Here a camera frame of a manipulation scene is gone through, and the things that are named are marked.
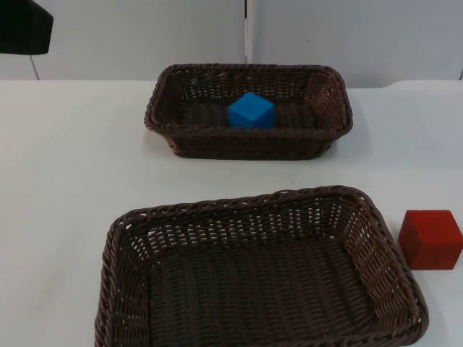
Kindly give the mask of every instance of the blue block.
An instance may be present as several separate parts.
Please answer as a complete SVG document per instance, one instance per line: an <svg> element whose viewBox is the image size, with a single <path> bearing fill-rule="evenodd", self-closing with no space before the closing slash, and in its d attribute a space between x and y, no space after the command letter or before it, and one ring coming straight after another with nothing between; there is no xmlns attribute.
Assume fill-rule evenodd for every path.
<svg viewBox="0 0 463 347"><path fill-rule="evenodd" d="M275 106L254 93L246 93L229 106L231 127L273 128Z"/></svg>

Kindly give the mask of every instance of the red block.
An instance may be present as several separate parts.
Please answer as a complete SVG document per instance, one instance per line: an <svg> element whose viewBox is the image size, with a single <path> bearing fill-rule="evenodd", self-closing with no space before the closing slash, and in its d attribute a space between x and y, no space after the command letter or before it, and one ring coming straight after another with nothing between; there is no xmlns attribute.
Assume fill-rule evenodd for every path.
<svg viewBox="0 0 463 347"><path fill-rule="evenodd" d="M409 210L399 243L412 270L451 270L463 249L463 235L450 211Z"/></svg>

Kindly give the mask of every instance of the white backdrop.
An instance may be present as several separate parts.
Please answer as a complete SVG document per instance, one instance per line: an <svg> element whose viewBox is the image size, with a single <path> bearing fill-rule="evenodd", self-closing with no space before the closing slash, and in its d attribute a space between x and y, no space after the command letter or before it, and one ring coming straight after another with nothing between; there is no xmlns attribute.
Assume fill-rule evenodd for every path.
<svg viewBox="0 0 463 347"><path fill-rule="evenodd" d="M244 62L243 0L36 0L55 18L42 80L155 80L175 63Z"/></svg>
<svg viewBox="0 0 463 347"><path fill-rule="evenodd" d="M249 61L325 64L349 87L457 80L462 0L248 0Z"/></svg>

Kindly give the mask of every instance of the table surface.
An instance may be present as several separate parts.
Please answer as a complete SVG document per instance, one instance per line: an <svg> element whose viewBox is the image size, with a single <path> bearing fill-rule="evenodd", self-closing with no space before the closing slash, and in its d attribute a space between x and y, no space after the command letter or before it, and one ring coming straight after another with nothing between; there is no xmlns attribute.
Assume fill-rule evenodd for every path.
<svg viewBox="0 0 463 347"><path fill-rule="evenodd" d="M153 82L0 82L0 336L91 346L101 253L139 207L331 184L371 196L395 236L407 209L463 226L463 82L349 90L354 128L299 162L174 156L143 126ZM416 346L463 343L463 262L414 272L430 310Z"/></svg>

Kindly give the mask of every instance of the rectangular basket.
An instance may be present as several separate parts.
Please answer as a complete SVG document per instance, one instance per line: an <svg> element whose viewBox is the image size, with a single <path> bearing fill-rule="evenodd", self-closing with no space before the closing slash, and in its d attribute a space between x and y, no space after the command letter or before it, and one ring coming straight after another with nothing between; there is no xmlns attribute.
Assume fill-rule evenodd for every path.
<svg viewBox="0 0 463 347"><path fill-rule="evenodd" d="M95 346L403 346L428 310L348 187L134 210L103 253Z"/></svg>
<svg viewBox="0 0 463 347"><path fill-rule="evenodd" d="M227 108L246 92L275 104L274 128L229 126ZM324 154L349 132L352 110L330 67L174 65L158 78L145 125L182 157L300 160Z"/></svg>

